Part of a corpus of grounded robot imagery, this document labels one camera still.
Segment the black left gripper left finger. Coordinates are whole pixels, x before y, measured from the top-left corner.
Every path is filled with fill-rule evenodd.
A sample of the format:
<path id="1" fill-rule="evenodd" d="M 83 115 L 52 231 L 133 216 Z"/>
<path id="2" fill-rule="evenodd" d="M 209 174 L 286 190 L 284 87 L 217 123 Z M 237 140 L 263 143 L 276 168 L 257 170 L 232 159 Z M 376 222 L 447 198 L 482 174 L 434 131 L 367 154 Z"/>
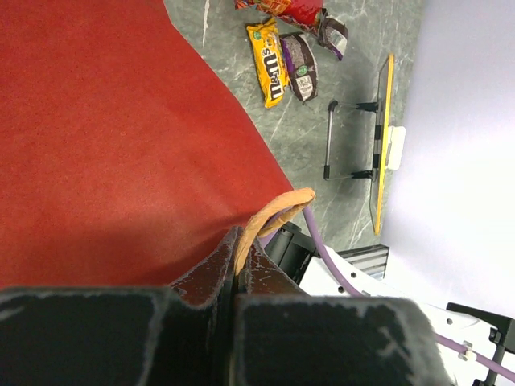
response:
<path id="1" fill-rule="evenodd" d="M 242 230 L 165 286 L 1 292 L 4 385 L 226 385 Z"/>

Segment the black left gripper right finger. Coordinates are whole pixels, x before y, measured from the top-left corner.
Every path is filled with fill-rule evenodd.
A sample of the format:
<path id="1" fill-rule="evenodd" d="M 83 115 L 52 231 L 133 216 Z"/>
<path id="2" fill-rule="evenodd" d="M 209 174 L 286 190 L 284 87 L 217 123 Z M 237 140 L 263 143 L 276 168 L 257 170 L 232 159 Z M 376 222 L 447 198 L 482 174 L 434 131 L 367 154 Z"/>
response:
<path id="1" fill-rule="evenodd" d="M 305 294 L 253 243 L 235 299 L 233 385 L 449 385 L 431 324 L 404 298 Z"/>

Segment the purple brown M&M's packet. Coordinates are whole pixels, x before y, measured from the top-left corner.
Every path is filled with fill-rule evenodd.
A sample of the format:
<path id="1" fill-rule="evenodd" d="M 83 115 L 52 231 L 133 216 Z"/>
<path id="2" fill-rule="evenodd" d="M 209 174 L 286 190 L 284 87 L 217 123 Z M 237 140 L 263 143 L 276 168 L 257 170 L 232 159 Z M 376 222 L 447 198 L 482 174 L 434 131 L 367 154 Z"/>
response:
<path id="1" fill-rule="evenodd" d="M 326 9 L 322 9 L 317 39 L 321 47 L 329 50 L 341 61 L 348 44 L 348 28 L 344 23 L 330 16 Z"/>

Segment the yellow M&M's packet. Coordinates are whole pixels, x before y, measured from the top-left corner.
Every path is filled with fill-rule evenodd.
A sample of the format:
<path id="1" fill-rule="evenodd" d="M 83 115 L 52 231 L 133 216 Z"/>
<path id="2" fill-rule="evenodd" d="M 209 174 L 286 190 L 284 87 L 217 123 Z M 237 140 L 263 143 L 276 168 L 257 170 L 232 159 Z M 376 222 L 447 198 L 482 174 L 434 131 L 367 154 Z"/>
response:
<path id="1" fill-rule="evenodd" d="M 277 22 L 269 18 L 264 23 L 249 24 L 245 29 L 253 51 L 264 106 L 270 109 L 282 101 L 290 83 L 282 57 Z"/>

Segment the red candy bag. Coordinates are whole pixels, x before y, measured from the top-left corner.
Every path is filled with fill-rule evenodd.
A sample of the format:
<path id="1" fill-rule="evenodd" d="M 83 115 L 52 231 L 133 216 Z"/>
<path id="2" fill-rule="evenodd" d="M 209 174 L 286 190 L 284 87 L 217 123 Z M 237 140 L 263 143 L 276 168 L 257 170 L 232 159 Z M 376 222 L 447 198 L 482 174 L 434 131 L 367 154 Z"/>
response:
<path id="1" fill-rule="evenodd" d="M 322 0 L 236 0 L 236 10 L 253 7 L 282 21 L 301 27 L 317 27 L 325 11 Z"/>

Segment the red paper bag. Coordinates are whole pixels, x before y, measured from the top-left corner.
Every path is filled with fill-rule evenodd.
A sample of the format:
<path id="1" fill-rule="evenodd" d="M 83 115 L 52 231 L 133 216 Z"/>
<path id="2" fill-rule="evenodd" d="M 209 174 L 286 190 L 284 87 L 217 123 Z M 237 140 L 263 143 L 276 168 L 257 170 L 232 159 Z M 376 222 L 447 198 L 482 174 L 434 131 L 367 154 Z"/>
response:
<path id="1" fill-rule="evenodd" d="M 162 2 L 2 2 L 2 287 L 168 284 L 290 189 Z"/>

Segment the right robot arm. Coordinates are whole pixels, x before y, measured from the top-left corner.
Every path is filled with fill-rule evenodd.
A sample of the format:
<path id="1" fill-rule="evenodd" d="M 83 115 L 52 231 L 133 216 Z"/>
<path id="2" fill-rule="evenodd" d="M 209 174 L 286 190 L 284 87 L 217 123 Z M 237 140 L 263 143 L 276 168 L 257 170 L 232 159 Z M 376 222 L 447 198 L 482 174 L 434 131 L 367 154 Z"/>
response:
<path id="1" fill-rule="evenodd" d="M 376 244 L 343 252 L 328 250 L 331 264 L 320 255 L 315 241 L 295 224 L 287 223 L 262 239 L 269 258 L 312 296 L 347 297 L 339 273 L 366 297 L 409 298 L 384 281 L 389 247 Z M 499 385 L 514 381 L 514 366 L 504 364 L 514 353 L 513 318 L 454 302 L 443 308 L 411 297 L 438 334 L 438 347 L 454 385 Z"/>

